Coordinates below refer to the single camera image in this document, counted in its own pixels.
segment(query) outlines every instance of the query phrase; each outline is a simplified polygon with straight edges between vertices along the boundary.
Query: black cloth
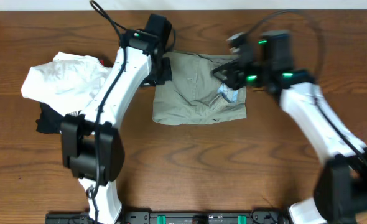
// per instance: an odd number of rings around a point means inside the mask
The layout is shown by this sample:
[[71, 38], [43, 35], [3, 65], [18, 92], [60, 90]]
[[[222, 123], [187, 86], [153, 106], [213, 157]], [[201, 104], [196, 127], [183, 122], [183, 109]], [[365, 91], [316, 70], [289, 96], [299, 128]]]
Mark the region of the black cloth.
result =
[[37, 123], [36, 131], [43, 134], [60, 134], [63, 116], [46, 103], [40, 103], [40, 108], [40, 119], [35, 121]]

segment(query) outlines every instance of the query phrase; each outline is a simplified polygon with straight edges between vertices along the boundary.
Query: wood grain surface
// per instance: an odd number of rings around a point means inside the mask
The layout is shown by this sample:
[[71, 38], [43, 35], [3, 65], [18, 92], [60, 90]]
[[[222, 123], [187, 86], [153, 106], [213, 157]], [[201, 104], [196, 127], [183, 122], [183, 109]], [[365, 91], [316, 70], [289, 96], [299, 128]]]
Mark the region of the wood grain surface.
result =
[[[176, 49], [228, 54], [225, 40], [272, 11], [159, 11], [177, 30]], [[321, 24], [327, 55], [320, 83], [343, 122], [367, 143], [367, 11], [307, 11]], [[113, 11], [130, 28], [148, 11]], [[315, 64], [315, 37], [297, 16], [259, 32], [290, 29], [298, 67]], [[62, 166], [60, 136], [35, 132], [39, 104], [21, 97], [34, 65], [59, 52], [112, 62], [111, 26], [95, 12], [0, 12], [0, 223], [43, 223], [49, 211], [88, 208], [85, 192]], [[317, 157], [291, 118], [265, 93], [248, 90], [247, 119], [204, 126], [152, 121], [154, 89], [139, 90], [124, 117], [126, 162], [119, 198], [155, 211], [281, 207], [312, 195]], [[358, 216], [367, 223], [367, 213]]]

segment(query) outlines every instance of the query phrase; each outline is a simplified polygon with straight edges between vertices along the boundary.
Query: gray cloth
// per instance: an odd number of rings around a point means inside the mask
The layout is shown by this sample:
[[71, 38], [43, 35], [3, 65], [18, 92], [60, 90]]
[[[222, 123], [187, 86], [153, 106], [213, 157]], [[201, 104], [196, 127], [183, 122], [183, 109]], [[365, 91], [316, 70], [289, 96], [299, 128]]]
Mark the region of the gray cloth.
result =
[[246, 88], [236, 103], [217, 93], [221, 81], [211, 71], [236, 57], [169, 52], [172, 81], [156, 86], [153, 121], [160, 124], [213, 124], [246, 118]]

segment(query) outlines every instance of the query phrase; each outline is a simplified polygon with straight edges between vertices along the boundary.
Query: white arm segment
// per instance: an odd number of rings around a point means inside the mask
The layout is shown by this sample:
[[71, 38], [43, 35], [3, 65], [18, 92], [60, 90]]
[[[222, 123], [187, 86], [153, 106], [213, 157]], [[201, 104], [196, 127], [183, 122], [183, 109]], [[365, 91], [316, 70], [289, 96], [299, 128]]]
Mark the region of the white arm segment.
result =
[[[300, 83], [292, 85], [290, 89], [283, 90], [280, 102], [281, 108], [300, 127], [314, 147], [322, 165], [337, 154], [343, 154], [346, 157], [355, 155], [319, 112], [310, 91], [312, 85], [314, 84]], [[320, 87], [316, 86], [316, 88], [316, 96], [321, 109], [332, 123], [346, 136], [349, 142], [360, 152], [363, 152], [363, 148], [366, 147], [364, 142], [345, 127], [326, 102], [320, 91]], [[294, 224], [322, 224], [327, 222], [320, 216], [314, 198], [309, 198], [292, 205], [289, 213]]]
[[[101, 115], [100, 124], [109, 121], [113, 127], [120, 129], [121, 121], [124, 113], [127, 110], [128, 104], [131, 102], [136, 90], [142, 81], [149, 75], [152, 68], [151, 56], [146, 56], [141, 50], [127, 47], [127, 64], [125, 71], [121, 74], [119, 80], [115, 84]], [[113, 69], [102, 86], [102, 89], [95, 96], [94, 100], [81, 111], [85, 114], [87, 121], [95, 122], [96, 113], [99, 103], [104, 97], [106, 91], [116, 78], [123, 63], [123, 49], [118, 50], [116, 61]], [[91, 186], [95, 186], [95, 181], [82, 178], [78, 180], [85, 190]], [[106, 186], [99, 186], [98, 193], [95, 197], [98, 206], [98, 222], [102, 224], [115, 224], [121, 212], [121, 202], [117, 196], [116, 181], [108, 182]], [[95, 219], [95, 209], [91, 199], [88, 199], [90, 204], [90, 218]]]

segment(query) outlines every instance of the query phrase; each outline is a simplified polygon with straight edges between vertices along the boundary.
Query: crumpled white cloth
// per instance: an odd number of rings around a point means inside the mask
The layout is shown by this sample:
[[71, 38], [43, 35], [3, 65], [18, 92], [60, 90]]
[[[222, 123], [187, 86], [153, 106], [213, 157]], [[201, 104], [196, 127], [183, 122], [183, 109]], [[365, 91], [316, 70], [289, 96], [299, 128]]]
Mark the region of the crumpled white cloth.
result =
[[48, 104], [65, 116], [84, 109], [101, 89], [111, 68], [92, 56], [59, 52], [52, 62], [31, 67], [22, 96]]

